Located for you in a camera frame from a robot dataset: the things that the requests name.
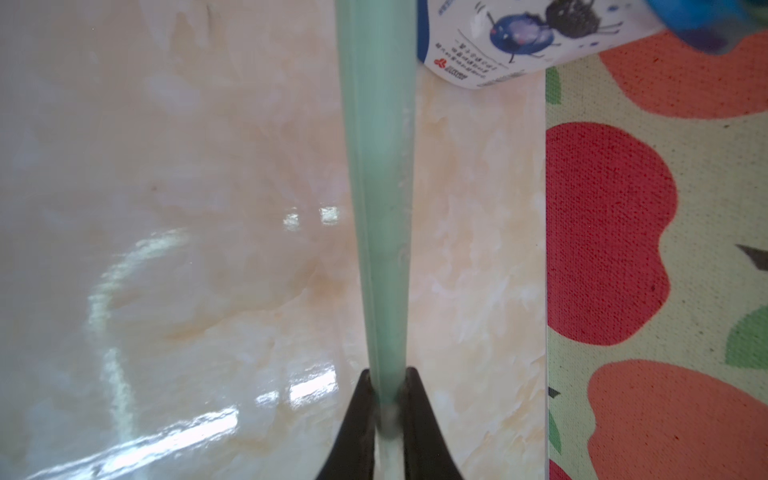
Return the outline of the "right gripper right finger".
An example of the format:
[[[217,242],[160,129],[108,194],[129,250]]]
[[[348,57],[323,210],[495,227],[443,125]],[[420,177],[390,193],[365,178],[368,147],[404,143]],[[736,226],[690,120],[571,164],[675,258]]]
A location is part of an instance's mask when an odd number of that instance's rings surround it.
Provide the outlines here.
[[[418,370],[407,367],[398,396],[407,480],[463,480],[431,407]]]

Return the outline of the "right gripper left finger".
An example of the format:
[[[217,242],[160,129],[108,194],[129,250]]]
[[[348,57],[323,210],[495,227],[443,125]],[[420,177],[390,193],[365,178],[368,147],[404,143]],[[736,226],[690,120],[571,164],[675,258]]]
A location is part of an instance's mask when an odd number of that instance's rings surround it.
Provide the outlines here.
[[[370,371],[361,372],[317,480],[371,480],[375,468],[376,397]]]

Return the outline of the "grey spatula mint handle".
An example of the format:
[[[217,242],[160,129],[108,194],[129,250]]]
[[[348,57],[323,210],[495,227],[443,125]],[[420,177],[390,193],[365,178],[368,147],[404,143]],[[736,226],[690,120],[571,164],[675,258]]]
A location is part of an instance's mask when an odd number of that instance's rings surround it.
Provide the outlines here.
[[[341,96],[367,354],[376,478],[404,478],[397,396],[405,381],[414,165],[417,5],[335,4]]]

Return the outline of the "blue lid yogurt cup floor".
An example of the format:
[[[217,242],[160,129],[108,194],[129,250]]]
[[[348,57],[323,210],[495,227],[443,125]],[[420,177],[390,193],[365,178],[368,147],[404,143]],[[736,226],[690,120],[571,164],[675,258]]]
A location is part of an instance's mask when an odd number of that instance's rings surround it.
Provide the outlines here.
[[[476,90],[661,31],[721,55],[766,28],[764,1],[420,1],[417,57],[443,80]]]

